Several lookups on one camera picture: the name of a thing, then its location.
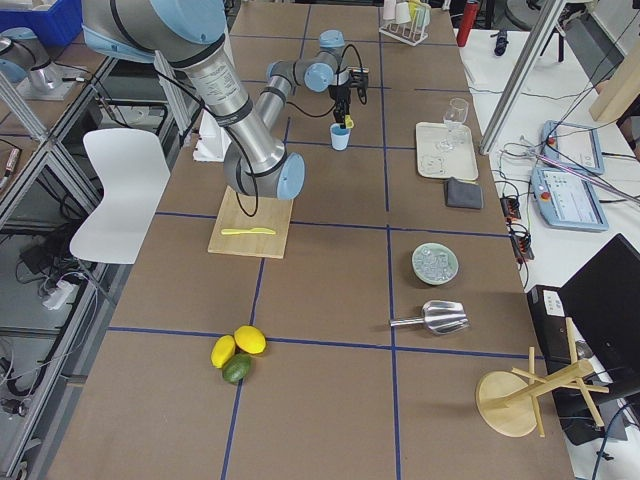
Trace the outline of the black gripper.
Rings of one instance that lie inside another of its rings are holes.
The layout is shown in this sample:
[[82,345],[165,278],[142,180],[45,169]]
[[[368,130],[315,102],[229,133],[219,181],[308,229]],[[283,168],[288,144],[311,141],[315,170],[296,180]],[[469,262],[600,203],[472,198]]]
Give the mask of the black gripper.
[[368,101],[369,69],[367,67],[347,67],[337,74],[329,85],[329,95],[334,101],[333,116],[338,124],[344,125],[344,118],[350,115],[351,91],[355,90],[362,105]]

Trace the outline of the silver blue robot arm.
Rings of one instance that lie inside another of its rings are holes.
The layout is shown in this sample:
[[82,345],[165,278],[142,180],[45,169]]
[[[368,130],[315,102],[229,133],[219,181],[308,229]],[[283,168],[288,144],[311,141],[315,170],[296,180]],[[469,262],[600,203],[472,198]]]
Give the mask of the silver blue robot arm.
[[205,109],[231,138],[224,173],[239,194],[291,200],[301,192],[302,156],[271,133],[294,87],[328,92],[330,111],[346,128],[353,125],[351,94],[367,99],[368,71],[347,66],[348,46],[338,30],[320,35],[314,57],[271,64],[268,83],[253,101],[224,51],[227,22],[221,1],[85,1],[82,16],[85,42],[94,51],[139,63],[162,54],[189,78]]

